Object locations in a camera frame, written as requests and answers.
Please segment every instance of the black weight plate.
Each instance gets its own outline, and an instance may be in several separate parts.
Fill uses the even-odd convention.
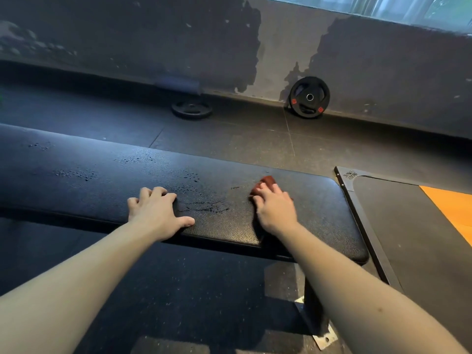
[[[319,118],[329,104],[327,84],[317,77],[299,79],[292,87],[289,103],[292,110],[303,118]]]
[[[208,117],[213,110],[211,106],[201,101],[184,101],[172,104],[172,111],[180,118],[203,119]]]

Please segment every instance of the black leather bench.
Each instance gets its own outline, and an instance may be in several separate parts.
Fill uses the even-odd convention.
[[[273,175],[300,223],[357,263],[369,255],[332,179],[0,124],[0,216],[111,232],[143,186],[178,194],[176,215],[196,225],[170,243],[293,261],[254,220],[254,183]]]

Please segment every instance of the forearm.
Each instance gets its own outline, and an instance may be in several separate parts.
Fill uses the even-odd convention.
[[[413,301],[300,225],[279,236],[353,353],[466,353]]]
[[[72,353],[115,286],[152,244],[129,223],[0,297],[0,352]]]

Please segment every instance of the person's right arm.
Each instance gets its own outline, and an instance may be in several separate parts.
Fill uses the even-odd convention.
[[[261,225],[290,251],[354,354],[467,353],[420,306],[300,225],[276,184],[274,192],[262,184],[253,199]]]

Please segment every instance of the person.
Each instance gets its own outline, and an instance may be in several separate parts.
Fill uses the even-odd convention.
[[[110,293],[156,241],[192,226],[162,187],[128,199],[129,220],[96,244],[0,297],[0,353],[72,353]],[[323,243],[297,221],[290,196],[265,184],[253,197],[263,228],[303,269],[354,354],[467,351],[417,304]]]

